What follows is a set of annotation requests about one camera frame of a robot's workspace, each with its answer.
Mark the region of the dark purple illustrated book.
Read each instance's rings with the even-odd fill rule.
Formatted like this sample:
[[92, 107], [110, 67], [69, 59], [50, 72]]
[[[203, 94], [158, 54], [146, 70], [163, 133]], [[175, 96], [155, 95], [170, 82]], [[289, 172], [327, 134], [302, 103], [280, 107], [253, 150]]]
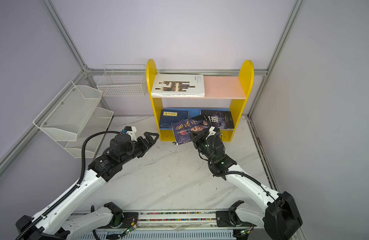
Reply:
[[177, 123], [172, 123], [171, 127], [176, 144], [182, 145], [191, 142], [190, 134], [192, 131], [208, 133], [211, 122], [207, 115], [199, 115]]

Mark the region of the navy book Sunzi yellow label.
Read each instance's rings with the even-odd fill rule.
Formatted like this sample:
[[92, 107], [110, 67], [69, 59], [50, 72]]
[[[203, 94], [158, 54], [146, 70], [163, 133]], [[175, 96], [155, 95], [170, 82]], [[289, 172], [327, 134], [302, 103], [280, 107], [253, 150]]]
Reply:
[[163, 109], [158, 126], [160, 129], [172, 129], [171, 124], [185, 120], [188, 116], [189, 113], [186, 110]]

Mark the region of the black book white lettering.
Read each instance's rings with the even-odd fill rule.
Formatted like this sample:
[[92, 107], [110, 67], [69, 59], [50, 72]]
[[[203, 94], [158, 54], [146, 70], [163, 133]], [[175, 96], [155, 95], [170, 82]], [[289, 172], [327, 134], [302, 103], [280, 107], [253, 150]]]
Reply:
[[207, 115], [211, 125], [221, 130], [233, 130], [234, 122], [230, 111], [201, 110], [202, 115]]

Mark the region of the white book La Dame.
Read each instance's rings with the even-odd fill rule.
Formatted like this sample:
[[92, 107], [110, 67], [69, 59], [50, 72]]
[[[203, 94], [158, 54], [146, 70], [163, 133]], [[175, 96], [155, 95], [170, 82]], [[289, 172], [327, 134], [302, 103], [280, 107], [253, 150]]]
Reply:
[[203, 75], [158, 74], [152, 90], [155, 98], [204, 98]]

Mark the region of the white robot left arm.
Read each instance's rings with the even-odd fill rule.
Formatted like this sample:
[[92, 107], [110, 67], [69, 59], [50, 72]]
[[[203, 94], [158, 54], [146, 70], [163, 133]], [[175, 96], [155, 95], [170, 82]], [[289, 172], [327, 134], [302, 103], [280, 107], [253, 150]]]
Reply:
[[24, 215], [16, 222], [18, 240], [73, 240], [103, 226], [117, 228], [122, 225], [123, 211], [113, 202], [83, 217], [68, 218], [92, 193], [119, 173], [124, 164], [142, 158], [155, 145], [159, 134], [145, 132], [142, 137], [136, 137], [136, 128], [130, 126], [120, 132], [114, 131], [110, 146], [87, 165], [88, 142], [105, 134], [108, 131], [95, 133], [83, 142], [80, 176], [68, 190], [34, 216]]

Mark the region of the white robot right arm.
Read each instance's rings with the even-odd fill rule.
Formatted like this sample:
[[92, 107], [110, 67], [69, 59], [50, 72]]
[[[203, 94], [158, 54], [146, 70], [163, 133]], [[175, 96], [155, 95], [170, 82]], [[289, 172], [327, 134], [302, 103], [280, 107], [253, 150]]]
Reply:
[[223, 178], [247, 194], [259, 207], [256, 212], [237, 201], [229, 208], [229, 218], [234, 226], [250, 223], [263, 228], [273, 240], [289, 240], [303, 224], [293, 196], [270, 189], [246, 173], [243, 168], [225, 153], [221, 132], [211, 128], [204, 132], [190, 133], [199, 157], [215, 177]]

